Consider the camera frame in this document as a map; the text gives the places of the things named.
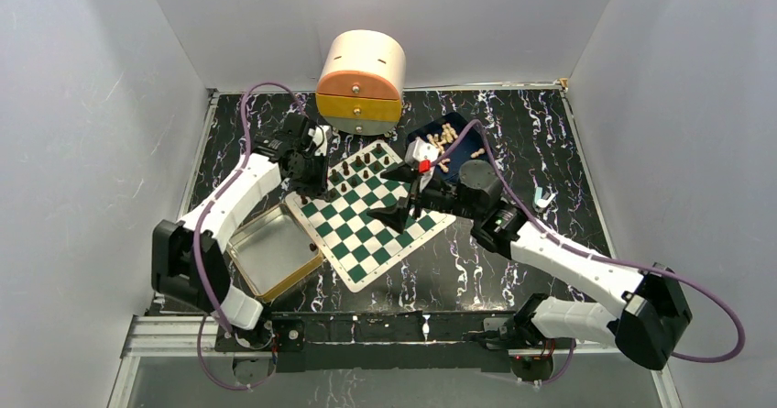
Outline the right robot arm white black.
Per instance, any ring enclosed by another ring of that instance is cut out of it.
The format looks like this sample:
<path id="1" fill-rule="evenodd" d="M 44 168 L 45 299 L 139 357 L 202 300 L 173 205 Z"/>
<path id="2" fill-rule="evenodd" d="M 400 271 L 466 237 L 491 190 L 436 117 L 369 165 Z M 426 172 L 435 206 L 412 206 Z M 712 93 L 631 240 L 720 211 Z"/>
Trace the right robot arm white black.
<path id="1" fill-rule="evenodd" d="M 466 162 L 455 183 L 445 182 L 427 162 L 394 164 L 380 176 L 409 185 L 393 205 L 369 210 L 385 226 L 401 232 L 424 210 L 470 219 L 471 235 L 484 250 L 543 270 L 589 298 L 574 302 L 536 293 L 502 328 L 503 339 L 527 347 L 554 338 L 593 341 L 616 347 L 645 369 L 661 370 L 692 320 L 671 270 L 612 266 L 538 229 L 504 199 L 503 184 L 485 161 Z"/>

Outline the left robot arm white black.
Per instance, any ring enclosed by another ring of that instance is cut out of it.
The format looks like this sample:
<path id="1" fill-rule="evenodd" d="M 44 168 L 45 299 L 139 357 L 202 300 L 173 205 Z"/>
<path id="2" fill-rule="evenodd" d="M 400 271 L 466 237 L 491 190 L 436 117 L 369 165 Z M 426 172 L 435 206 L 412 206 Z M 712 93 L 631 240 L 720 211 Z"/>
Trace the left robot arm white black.
<path id="1" fill-rule="evenodd" d="M 182 217 L 162 220 L 152 232 L 151 286 L 165 297 L 212 315 L 252 349 L 269 345 L 274 326 L 263 305 L 232 280 L 224 254 L 248 214 L 284 182 L 312 199 L 328 192 L 331 126 L 301 114 L 286 117 L 251 148 L 211 194 Z"/>

